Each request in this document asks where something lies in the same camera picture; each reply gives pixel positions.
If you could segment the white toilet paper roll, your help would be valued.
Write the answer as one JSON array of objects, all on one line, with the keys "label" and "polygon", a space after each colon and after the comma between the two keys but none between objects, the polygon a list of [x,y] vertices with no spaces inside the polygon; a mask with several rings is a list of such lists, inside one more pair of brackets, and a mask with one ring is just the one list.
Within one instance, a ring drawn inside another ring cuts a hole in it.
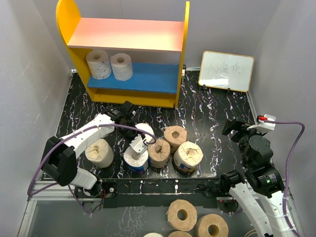
[{"label": "white toilet paper roll", "polygon": [[[140,130],[143,130],[143,131],[150,133],[152,136],[155,135],[153,129],[147,123],[138,123],[135,126],[136,126],[136,128],[138,128]],[[146,143],[147,142],[151,143],[154,141],[154,138],[152,136],[145,134]]]}]

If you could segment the blue toilet paper roll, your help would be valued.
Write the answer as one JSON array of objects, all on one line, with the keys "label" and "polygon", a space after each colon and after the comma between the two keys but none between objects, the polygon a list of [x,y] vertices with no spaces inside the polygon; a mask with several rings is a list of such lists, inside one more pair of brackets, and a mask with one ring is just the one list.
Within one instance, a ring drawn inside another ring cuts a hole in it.
[{"label": "blue toilet paper roll", "polygon": [[123,154],[123,159],[127,167],[138,174],[144,173],[149,166],[149,154],[147,150],[139,154],[131,147],[128,147]]}]

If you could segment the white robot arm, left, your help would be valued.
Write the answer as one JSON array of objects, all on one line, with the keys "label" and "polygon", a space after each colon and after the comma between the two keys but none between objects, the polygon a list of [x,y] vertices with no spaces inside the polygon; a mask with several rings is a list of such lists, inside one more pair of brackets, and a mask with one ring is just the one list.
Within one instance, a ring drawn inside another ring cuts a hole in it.
[{"label": "white robot arm, left", "polygon": [[128,101],[116,108],[108,106],[77,131],[62,138],[51,137],[44,149],[42,171],[62,187],[82,187],[91,197],[97,197],[102,191],[100,179],[79,168],[77,158],[97,140],[115,130],[136,153],[142,154],[147,146],[145,136],[133,121],[135,113],[136,106]]}]

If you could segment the yellow shelf with coloured boards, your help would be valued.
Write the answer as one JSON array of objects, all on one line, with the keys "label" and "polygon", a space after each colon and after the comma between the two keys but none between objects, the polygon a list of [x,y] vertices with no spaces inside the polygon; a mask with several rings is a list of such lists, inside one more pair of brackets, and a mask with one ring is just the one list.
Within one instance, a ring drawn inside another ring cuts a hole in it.
[{"label": "yellow shelf with coloured boards", "polygon": [[[85,89],[94,102],[176,108],[187,41],[190,4],[182,21],[82,17],[73,0],[60,0],[56,25]],[[110,57],[128,54],[127,81],[92,77],[86,56],[102,49]]]}]

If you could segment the cream wrapped roll, left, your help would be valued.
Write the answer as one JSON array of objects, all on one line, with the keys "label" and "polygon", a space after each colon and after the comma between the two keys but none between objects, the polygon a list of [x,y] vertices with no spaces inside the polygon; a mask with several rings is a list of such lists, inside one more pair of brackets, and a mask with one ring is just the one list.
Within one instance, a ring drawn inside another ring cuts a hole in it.
[{"label": "cream wrapped roll, left", "polygon": [[113,149],[101,138],[84,151],[86,158],[99,168],[107,168],[114,161]]}]

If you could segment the brown wrapped roll, front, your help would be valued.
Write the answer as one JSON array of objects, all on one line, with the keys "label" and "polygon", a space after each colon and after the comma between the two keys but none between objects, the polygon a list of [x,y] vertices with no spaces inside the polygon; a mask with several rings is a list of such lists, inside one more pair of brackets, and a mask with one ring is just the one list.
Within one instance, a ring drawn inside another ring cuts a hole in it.
[{"label": "brown wrapped roll, front", "polygon": [[150,164],[154,168],[165,167],[170,160],[170,153],[170,144],[163,139],[157,139],[154,144],[148,146]]}]

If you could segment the brown wrapped roll,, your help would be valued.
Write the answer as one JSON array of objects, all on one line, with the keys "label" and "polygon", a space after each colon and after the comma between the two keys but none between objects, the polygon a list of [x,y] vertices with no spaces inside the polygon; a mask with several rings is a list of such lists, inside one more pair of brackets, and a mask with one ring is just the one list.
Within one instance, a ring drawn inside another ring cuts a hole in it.
[{"label": "brown wrapped roll,", "polygon": [[187,140],[187,130],[181,126],[169,126],[165,129],[163,138],[170,145],[170,152],[173,154],[181,144]]},{"label": "brown wrapped roll,", "polygon": [[154,168],[165,167],[170,160],[170,153],[170,144],[163,139],[157,139],[154,144],[148,146],[150,164]]}]

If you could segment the beige wrapped roll, dark label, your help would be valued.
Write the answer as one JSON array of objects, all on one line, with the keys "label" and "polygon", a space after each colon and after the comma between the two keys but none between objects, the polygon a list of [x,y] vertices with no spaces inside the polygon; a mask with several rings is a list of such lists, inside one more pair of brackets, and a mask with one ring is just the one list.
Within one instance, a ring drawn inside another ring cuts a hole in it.
[{"label": "beige wrapped roll, dark label", "polygon": [[203,159],[201,148],[192,142],[184,142],[173,155],[175,168],[182,173],[192,173]]}]

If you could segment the small white green box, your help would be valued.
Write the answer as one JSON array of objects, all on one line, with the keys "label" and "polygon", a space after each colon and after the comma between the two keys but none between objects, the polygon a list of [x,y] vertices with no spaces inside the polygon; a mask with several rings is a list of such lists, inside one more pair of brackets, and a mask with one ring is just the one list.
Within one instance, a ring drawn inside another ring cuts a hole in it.
[{"label": "small white green box", "polygon": [[181,78],[182,78],[182,79],[185,78],[185,74],[186,74],[186,65],[184,64],[184,65],[183,65],[183,68],[182,68],[182,74],[181,74]]}]

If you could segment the brown tape roll, right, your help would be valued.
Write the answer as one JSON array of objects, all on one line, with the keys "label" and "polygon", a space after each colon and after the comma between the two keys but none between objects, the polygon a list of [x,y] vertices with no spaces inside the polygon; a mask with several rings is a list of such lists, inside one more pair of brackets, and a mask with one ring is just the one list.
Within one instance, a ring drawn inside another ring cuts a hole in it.
[{"label": "brown tape roll, right", "polygon": [[229,227],[226,221],[217,214],[202,216],[196,224],[197,237],[228,237]]}]

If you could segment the brown tape roll,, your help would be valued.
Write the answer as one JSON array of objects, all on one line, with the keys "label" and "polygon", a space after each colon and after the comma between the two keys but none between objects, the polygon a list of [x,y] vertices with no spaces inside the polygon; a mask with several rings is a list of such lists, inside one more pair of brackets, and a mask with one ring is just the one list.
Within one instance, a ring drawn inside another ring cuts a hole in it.
[{"label": "brown tape roll,", "polygon": [[168,237],[192,237],[192,235],[185,231],[173,231]]},{"label": "brown tape roll,", "polygon": [[228,237],[229,227],[226,221],[217,214],[202,216],[196,224],[197,237]]},{"label": "brown tape roll,", "polygon": [[178,199],[173,201],[166,213],[168,224],[178,231],[188,232],[197,223],[197,210],[188,201]]}]

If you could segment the brown tape roll, upper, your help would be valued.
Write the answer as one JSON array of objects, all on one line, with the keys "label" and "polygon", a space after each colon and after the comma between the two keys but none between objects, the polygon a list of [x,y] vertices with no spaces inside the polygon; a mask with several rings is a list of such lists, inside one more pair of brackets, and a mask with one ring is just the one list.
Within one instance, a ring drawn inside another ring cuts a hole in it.
[{"label": "brown tape roll, upper", "polygon": [[178,231],[188,232],[197,223],[197,210],[188,201],[178,199],[173,201],[166,213],[168,224]]}]

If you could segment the white roll, bottom edge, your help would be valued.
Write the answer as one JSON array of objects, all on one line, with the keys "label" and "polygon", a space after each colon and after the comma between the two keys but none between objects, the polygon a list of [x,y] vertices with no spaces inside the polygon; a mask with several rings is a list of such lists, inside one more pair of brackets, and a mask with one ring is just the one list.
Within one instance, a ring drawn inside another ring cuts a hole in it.
[{"label": "white roll, bottom edge", "polygon": [[160,233],[147,233],[143,237],[163,237]]}]

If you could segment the brown tape roll, bottom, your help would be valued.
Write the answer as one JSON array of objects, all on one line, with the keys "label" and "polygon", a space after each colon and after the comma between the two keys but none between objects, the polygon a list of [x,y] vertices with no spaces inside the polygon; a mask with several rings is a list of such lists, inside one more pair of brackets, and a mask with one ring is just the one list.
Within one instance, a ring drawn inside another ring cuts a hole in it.
[{"label": "brown tape roll, bottom", "polygon": [[173,231],[168,237],[192,237],[192,235],[185,231]]}]

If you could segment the whiteboard with yellow frame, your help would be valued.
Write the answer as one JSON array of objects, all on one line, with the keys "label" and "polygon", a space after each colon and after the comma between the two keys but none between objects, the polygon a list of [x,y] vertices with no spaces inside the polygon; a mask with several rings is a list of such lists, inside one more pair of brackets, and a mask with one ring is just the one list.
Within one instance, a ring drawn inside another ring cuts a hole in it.
[{"label": "whiteboard with yellow frame", "polygon": [[238,92],[248,92],[254,66],[252,56],[205,51],[198,84]]}]

